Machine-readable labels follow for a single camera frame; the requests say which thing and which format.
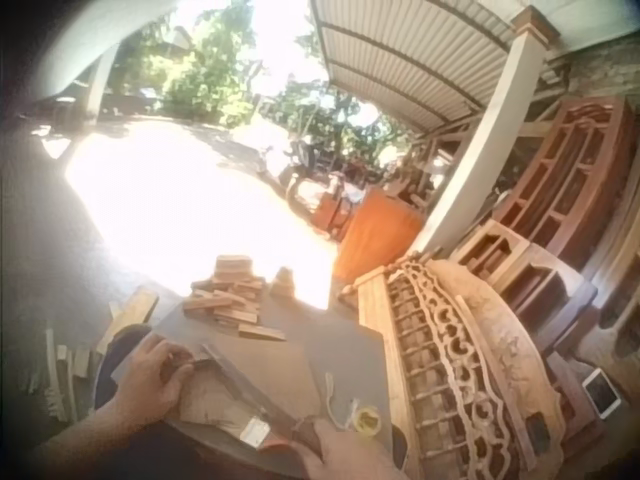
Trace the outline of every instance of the roof awning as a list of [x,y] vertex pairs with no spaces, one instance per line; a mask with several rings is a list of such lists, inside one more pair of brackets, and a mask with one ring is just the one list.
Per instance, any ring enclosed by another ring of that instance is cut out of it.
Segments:
[[[311,0],[332,85],[425,132],[484,110],[515,33],[476,1]],[[559,81],[546,68],[541,82]]]

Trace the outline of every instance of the concrete ground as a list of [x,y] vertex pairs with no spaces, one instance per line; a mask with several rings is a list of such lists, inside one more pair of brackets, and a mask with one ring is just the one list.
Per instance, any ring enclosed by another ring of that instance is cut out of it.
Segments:
[[[334,244],[315,234],[253,175],[255,150],[226,132],[170,121],[99,125],[64,141],[20,128],[3,139],[2,399],[4,438],[37,443],[46,415],[44,331],[69,347],[97,343],[108,302],[139,286],[160,294],[161,319],[221,253],[247,254],[270,279],[294,270],[298,297],[327,308]],[[40,389],[21,392],[39,372]],[[88,398],[90,385],[80,385]]]

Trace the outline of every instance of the sky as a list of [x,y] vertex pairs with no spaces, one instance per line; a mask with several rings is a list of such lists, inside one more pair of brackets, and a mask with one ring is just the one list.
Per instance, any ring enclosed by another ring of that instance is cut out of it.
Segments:
[[[229,0],[182,0],[178,4],[173,23],[187,31],[195,24],[198,15],[208,9],[225,8]],[[316,79],[327,80],[322,63],[306,58],[295,38],[313,31],[306,18],[309,15],[308,0],[253,0],[253,30],[256,48],[253,54],[261,58],[268,68],[268,75],[261,75],[252,86],[256,93],[274,96],[284,90],[290,74],[299,82]],[[325,102],[331,102],[329,96]],[[379,115],[378,109],[367,103],[361,104],[357,115],[349,118],[353,125],[365,126]]]

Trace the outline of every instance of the human hand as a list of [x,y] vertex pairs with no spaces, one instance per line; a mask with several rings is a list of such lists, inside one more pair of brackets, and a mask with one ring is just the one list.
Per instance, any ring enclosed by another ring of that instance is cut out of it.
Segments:
[[375,440],[352,431],[339,432],[322,419],[313,426],[320,439],[322,460],[304,445],[291,444],[311,480],[408,480]]
[[119,428],[130,432],[162,420],[177,405],[193,373],[192,360],[184,346],[150,333],[131,354],[118,391],[103,408]]

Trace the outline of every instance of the white column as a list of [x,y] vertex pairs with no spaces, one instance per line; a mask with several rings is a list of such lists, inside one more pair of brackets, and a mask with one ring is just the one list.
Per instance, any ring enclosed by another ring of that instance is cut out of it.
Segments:
[[409,251],[457,242],[495,184],[531,103],[546,53],[538,35],[521,33],[460,165]]
[[83,116],[85,125],[95,125],[100,115],[100,105],[102,104],[102,95],[109,80],[113,61],[118,53],[119,43],[116,43],[104,52],[98,60],[91,66],[91,74],[89,75],[89,88],[83,105]]

